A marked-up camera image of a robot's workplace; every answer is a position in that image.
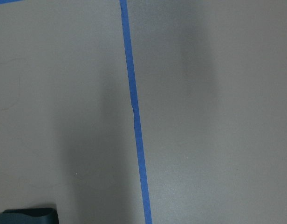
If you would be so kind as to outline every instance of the black object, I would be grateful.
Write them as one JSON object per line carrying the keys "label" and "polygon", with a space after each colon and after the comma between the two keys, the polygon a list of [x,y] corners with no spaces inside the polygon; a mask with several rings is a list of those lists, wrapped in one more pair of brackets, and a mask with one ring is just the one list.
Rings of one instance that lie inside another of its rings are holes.
{"label": "black object", "polygon": [[59,224],[58,213],[52,208],[5,210],[0,224]]}

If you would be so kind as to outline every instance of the blue line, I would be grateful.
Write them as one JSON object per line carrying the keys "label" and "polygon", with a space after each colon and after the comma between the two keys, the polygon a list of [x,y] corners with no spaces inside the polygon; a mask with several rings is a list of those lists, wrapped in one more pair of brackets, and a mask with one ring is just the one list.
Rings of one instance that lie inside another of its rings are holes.
{"label": "blue line", "polygon": [[9,2],[15,2],[15,1],[22,1],[22,0],[0,0],[0,4],[5,4]]}
{"label": "blue line", "polygon": [[137,148],[139,177],[140,177],[140,184],[141,184],[142,196],[143,196],[144,219],[145,219],[146,224],[152,224],[149,188],[148,188],[147,172],[146,172],[145,160],[144,160],[144,144],[143,144],[143,137],[142,137],[142,128],[140,124],[139,106],[138,106],[138,99],[137,99],[137,88],[136,88],[135,72],[134,72],[134,64],[133,64],[127,1],[120,0],[120,4],[121,4],[121,11],[122,11],[122,27],[123,27],[123,37],[124,37],[127,72],[128,72],[128,80],[129,80],[130,98],[131,98],[131,105],[133,108],[133,116],[134,116],[134,132],[135,132],[135,141],[136,141],[136,148]]}

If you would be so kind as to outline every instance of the gray floor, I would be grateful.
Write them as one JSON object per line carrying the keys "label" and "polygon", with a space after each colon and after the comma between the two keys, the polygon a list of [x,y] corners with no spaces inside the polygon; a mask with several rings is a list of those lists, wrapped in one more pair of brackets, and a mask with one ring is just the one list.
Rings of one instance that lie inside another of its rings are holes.
{"label": "gray floor", "polygon": [[[287,224],[287,0],[128,4],[154,223]],[[144,223],[120,14],[0,5],[0,212]]]}

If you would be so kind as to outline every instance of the blue stripe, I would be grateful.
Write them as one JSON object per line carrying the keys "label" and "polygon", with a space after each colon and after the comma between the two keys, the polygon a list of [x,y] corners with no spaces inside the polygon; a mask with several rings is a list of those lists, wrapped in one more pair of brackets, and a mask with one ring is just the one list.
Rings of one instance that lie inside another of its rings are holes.
{"label": "blue stripe", "polygon": [[22,0],[0,0],[0,4],[5,4],[9,2],[15,2],[15,1],[22,1]]}
{"label": "blue stripe", "polygon": [[145,159],[144,159],[144,144],[143,144],[143,137],[142,137],[142,128],[140,124],[139,106],[138,106],[138,99],[137,99],[137,88],[136,88],[135,72],[134,72],[134,64],[133,64],[127,1],[120,0],[120,4],[121,4],[121,11],[122,11],[122,27],[123,27],[123,37],[124,37],[127,72],[128,72],[128,80],[129,80],[129,89],[130,89],[131,105],[133,108],[133,116],[134,116],[134,132],[135,132],[135,141],[136,141],[136,148],[137,148],[139,177],[140,177],[140,184],[141,184],[142,196],[143,196],[144,219],[145,219],[146,224],[152,224],[148,180],[147,180],[147,172],[145,168]]}

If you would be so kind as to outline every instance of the concrete floor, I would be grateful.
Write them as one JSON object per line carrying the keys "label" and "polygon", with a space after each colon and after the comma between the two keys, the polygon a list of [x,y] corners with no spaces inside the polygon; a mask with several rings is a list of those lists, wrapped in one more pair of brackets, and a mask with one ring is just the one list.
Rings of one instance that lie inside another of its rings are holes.
{"label": "concrete floor", "polygon": [[[287,224],[287,0],[129,1],[155,224]],[[143,224],[118,0],[0,5],[0,212]]]}

